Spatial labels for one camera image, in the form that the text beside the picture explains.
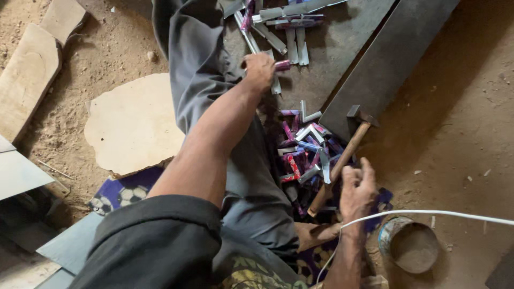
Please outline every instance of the man's arm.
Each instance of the man's arm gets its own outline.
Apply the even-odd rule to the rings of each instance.
[[[230,152],[248,130],[274,73],[274,61],[265,53],[247,55],[245,62],[247,76],[204,112],[149,197],[190,195],[221,207]]]
[[[341,225],[368,215],[376,196],[375,171],[366,158],[361,159],[362,170],[343,168],[343,190],[339,208]],[[341,230],[334,262],[328,272],[324,288],[358,289],[360,286],[361,257],[364,250],[364,223],[359,222]]]

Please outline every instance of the hammer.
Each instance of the hammer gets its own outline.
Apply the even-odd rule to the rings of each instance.
[[[357,121],[360,121],[361,123],[357,128],[355,134],[350,139],[350,142],[344,149],[343,153],[339,157],[339,160],[337,160],[336,165],[330,172],[330,184],[324,184],[321,187],[321,189],[318,191],[318,194],[311,203],[309,209],[307,210],[307,213],[313,217],[315,217],[318,214],[319,210],[325,206],[326,201],[332,197],[332,186],[337,182],[337,180],[341,176],[341,171],[344,165],[348,163],[349,159],[355,153],[360,141],[362,140],[370,126],[373,125],[377,128],[380,127],[378,121],[374,117],[363,112],[360,109],[360,105],[352,105],[346,117],[350,119],[355,119]]]

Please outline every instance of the white wire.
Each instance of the white wire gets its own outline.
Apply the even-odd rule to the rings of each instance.
[[[361,222],[361,221],[373,219],[373,218],[376,218],[376,217],[379,217],[379,216],[385,216],[385,215],[391,215],[391,214],[399,214],[399,213],[401,213],[401,214],[406,214],[406,213],[443,214],[443,215],[459,216],[459,217],[462,217],[462,218],[475,219],[475,220],[480,220],[480,221],[500,223],[500,224],[514,226],[514,221],[512,221],[512,220],[498,219],[498,218],[479,216],[479,215],[471,215],[471,214],[464,214],[464,213],[457,213],[457,212],[452,212],[452,211],[441,211],[441,210],[393,210],[393,211],[385,211],[385,212],[382,212],[382,213],[378,213],[378,214],[374,214],[374,215],[371,215],[371,216],[366,216],[366,217],[363,217],[363,218],[360,218],[360,219],[353,220],[353,221],[351,221],[349,223],[346,223],[346,224],[342,225],[340,229],[342,230],[344,227],[350,226],[352,224],[355,224],[355,223],[358,223],[358,222]],[[328,266],[328,264],[334,258],[335,254],[336,254],[336,251],[337,251],[337,248],[334,250],[334,253],[332,253],[332,255],[330,256],[328,261],[325,263],[323,268],[321,268],[321,271],[318,274],[318,278],[316,279],[316,285],[320,282],[321,274],[323,273],[323,271],[325,271],[325,269]]]

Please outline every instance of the dirt floor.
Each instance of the dirt floor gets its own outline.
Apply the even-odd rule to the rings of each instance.
[[[71,193],[76,221],[108,177],[85,141],[85,102],[136,78],[167,71],[149,21],[150,1],[79,0],[91,13],[63,52],[63,68],[18,149],[72,176],[53,174]],[[132,5],[145,7],[134,12]],[[47,0],[0,0],[0,66]],[[514,3],[462,0],[423,59],[370,131],[358,155],[394,192],[396,209],[440,209],[514,219]],[[413,216],[430,224],[430,216]],[[391,288],[485,288],[514,239],[514,229],[437,216],[441,252],[433,271],[408,275],[383,262],[376,233],[367,247]]]

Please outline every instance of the hammer head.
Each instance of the hammer head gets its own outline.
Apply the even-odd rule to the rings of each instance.
[[[352,105],[348,113],[346,114],[346,117],[353,118],[358,121],[365,121],[371,123],[372,126],[379,128],[380,124],[378,123],[378,120],[376,120],[371,115],[363,112],[360,109],[360,104]]]

